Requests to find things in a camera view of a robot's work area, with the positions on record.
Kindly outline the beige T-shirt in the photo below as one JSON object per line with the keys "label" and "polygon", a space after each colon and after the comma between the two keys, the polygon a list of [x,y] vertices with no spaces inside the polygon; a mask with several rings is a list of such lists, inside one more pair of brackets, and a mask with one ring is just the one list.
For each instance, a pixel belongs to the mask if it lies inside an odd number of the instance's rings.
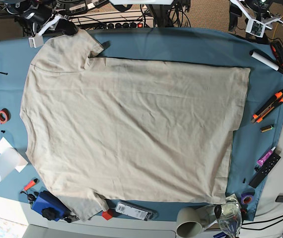
{"label": "beige T-shirt", "polygon": [[250,69],[103,50],[79,30],[30,64],[20,117],[45,187],[83,221],[108,199],[224,203]]}

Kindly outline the white paper roll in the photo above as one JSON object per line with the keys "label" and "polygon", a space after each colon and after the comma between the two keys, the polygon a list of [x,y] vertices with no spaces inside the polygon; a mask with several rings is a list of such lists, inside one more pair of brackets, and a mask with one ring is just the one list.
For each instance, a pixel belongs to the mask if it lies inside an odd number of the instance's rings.
{"label": "white paper roll", "polygon": [[250,51],[249,55],[253,57],[254,59],[260,61],[261,63],[267,65],[268,67],[272,68],[273,70],[278,71],[279,66],[277,64],[263,57],[262,55],[258,54],[256,51]]}

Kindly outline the black power strip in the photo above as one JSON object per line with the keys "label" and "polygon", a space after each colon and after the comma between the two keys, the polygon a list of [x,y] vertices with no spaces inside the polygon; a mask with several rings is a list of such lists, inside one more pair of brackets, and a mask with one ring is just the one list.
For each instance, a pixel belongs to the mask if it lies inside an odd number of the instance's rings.
{"label": "black power strip", "polygon": [[115,22],[107,23],[107,29],[127,29],[127,28],[144,28],[144,24],[141,22]]}

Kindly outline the red tape roll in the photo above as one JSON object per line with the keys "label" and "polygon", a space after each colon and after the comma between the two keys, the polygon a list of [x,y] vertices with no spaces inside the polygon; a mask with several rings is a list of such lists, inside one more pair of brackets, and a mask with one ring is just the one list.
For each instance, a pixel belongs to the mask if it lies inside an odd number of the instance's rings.
{"label": "red tape roll", "polygon": [[10,112],[8,109],[3,108],[0,110],[0,124],[7,123],[10,120]]}

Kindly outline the small battery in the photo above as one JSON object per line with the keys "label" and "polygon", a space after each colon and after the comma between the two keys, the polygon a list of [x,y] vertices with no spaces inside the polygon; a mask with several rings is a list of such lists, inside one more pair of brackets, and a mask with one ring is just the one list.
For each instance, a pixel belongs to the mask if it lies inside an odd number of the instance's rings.
{"label": "small battery", "polygon": [[274,128],[274,125],[273,124],[270,124],[270,125],[267,125],[267,126],[264,126],[260,129],[261,133],[264,133],[264,132],[267,132],[267,131],[270,131]]}

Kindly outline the white paper card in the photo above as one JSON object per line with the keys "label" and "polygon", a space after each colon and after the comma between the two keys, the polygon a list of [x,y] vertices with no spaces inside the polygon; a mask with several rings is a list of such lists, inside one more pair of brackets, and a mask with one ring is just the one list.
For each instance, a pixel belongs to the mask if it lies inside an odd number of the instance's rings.
{"label": "white paper card", "polygon": [[8,148],[14,149],[18,154],[19,163],[15,169],[20,173],[29,163],[4,137],[2,137],[0,140],[0,154],[2,154]]}

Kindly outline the translucent plastic cup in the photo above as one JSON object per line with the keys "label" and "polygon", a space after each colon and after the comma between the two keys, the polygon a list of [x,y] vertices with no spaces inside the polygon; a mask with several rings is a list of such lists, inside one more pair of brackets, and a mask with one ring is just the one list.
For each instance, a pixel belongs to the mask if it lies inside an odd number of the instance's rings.
{"label": "translucent plastic cup", "polygon": [[0,154],[0,182],[9,175],[20,163],[18,152],[7,148]]}

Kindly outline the purple glue tube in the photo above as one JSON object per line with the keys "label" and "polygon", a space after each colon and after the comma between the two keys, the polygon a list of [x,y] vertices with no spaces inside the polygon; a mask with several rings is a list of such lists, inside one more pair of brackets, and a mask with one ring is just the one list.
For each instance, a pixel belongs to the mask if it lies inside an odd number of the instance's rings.
{"label": "purple glue tube", "polygon": [[276,147],[273,147],[272,149],[270,149],[268,152],[266,152],[264,154],[263,157],[261,157],[258,161],[257,161],[257,165],[262,167],[263,164],[265,163],[265,161],[273,154],[273,152],[275,151]]}

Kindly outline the black remote control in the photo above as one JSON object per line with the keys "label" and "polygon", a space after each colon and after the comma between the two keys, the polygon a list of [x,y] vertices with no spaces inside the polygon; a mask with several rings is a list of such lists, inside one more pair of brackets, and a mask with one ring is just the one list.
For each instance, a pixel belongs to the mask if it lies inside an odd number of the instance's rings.
{"label": "black remote control", "polygon": [[252,180],[249,182],[249,185],[252,188],[256,188],[270,173],[270,171],[274,168],[274,166],[281,159],[281,156],[277,153],[273,153],[261,166],[261,168],[256,172],[253,176]]}

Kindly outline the blue table cloth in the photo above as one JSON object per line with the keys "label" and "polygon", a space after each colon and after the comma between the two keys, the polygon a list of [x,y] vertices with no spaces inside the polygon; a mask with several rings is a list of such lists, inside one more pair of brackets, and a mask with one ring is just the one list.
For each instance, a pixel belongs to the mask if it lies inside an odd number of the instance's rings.
{"label": "blue table cloth", "polygon": [[[248,42],[234,35],[200,28],[158,28],[94,30],[91,36],[104,47],[105,57],[168,60],[217,66],[251,68],[249,91],[240,128],[234,134],[227,194],[241,195],[254,175],[258,158],[282,139],[283,105],[262,123],[252,124],[252,114],[275,92],[283,89],[283,75],[249,56],[251,50],[272,56],[267,45]],[[0,110],[10,112],[10,120],[0,124],[0,139],[6,138],[21,154],[27,147],[27,133],[19,116],[22,91],[29,64],[37,54],[25,38],[0,41]],[[261,133],[264,126],[270,131]],[[22,187],[37,172],[28,165],[0,182],[0,197],[26,202]]]}

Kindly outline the orange marker pen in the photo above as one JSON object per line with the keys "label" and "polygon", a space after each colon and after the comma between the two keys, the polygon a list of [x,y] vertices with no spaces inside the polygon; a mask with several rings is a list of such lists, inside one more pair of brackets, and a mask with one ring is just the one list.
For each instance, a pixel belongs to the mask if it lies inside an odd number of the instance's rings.
{"label": "orange marker pen", "polygon": [[24,186],[23,190],[20,193],[27,193],[29,189],[31,189],[33,186],[35,186],[38,183],[38,179],[35,178],[31,180],[26,186]]}

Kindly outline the blue box with knob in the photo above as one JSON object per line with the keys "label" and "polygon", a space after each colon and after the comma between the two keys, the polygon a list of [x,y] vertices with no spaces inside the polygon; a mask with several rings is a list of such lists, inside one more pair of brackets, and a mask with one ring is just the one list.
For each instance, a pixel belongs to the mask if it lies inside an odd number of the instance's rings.
{"label": "blue box with knob", "polygon": [[55,196],[48,191],[41,191],[34,200],[31,209],[48,221],[67,220],[69,218],[70,210]]}

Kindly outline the purple tape roll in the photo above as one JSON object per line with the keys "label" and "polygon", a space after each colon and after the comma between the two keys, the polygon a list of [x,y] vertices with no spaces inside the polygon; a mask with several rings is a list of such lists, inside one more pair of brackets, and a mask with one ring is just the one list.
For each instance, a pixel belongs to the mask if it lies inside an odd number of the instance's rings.
{"label": "purple tape roll", "polygon": [[254,192],[245,192],[241,194],[241,204],[246,205],[253,201]]}

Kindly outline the red cube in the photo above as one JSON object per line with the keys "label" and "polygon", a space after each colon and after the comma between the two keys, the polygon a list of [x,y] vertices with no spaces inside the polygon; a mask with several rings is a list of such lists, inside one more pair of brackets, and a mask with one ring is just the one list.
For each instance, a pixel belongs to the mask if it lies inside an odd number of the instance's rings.
{"label": "red cube", "polygon": [[102,212],[102,217],[105,219],[105,220],[110,220],[114,217],[114,210],[113,209],[109,209],[107,211],[103,211]]}

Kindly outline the clear plastic packaged item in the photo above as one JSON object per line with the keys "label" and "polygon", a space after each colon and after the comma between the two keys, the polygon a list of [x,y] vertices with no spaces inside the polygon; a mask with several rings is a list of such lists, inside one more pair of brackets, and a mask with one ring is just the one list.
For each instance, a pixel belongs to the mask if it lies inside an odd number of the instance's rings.
{"label": "clear plastic packaged item", "polygon": [[119,214],[143,221],[153,220],[158,216],[156,211],[126,201],[119,201],[115,211]]}

